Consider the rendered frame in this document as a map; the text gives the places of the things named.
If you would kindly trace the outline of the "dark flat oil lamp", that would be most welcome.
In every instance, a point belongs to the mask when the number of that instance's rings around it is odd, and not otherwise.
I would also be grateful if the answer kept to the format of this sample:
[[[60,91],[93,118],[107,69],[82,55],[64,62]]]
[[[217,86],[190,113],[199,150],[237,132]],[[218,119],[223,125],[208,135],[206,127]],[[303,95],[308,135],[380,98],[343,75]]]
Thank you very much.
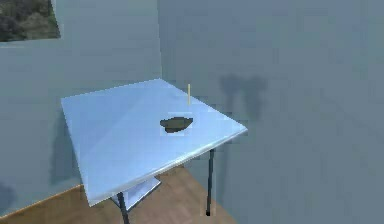
[[[175,133],[185,130],[192,124],[192,122],[192,118],[173,117],[170,119],[161,120],[160,125],[165,129],[167,133]]]

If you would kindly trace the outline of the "pale blue dining table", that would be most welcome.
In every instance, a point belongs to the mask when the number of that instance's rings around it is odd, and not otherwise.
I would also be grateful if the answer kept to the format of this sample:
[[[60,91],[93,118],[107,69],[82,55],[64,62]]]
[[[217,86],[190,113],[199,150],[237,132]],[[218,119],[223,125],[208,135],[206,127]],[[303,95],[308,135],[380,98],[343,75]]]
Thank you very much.
[[[117,198],[131,224],[125,192],[245,133],[241,123],[172,84],[154,79],[61,100],[88,204]],[[167,133],[163,119],[192,118]]]

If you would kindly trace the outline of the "window with outdoor view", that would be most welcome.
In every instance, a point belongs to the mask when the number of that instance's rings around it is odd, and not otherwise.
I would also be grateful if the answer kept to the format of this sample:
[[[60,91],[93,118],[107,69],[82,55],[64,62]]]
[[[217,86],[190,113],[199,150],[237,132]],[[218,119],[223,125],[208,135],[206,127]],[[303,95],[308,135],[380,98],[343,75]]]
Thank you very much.
[[[0,42],[60,37],[52,0],[0,0]]]

